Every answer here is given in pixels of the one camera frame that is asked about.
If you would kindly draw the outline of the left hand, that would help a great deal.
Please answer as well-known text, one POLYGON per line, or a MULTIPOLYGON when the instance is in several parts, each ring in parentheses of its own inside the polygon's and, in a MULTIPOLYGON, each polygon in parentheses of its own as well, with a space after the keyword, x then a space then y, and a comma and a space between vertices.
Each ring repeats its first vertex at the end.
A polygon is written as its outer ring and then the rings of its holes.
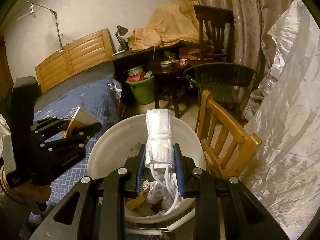
POLYGON ((31 182, 26 182, 16 188, 11 188, 6 180, 4 166, 1 167, 1 187, 14 201, 18 201, 22 197, 30 197, 40 204, 45 203, 52 192, 50 185, 35 186, 31 182))

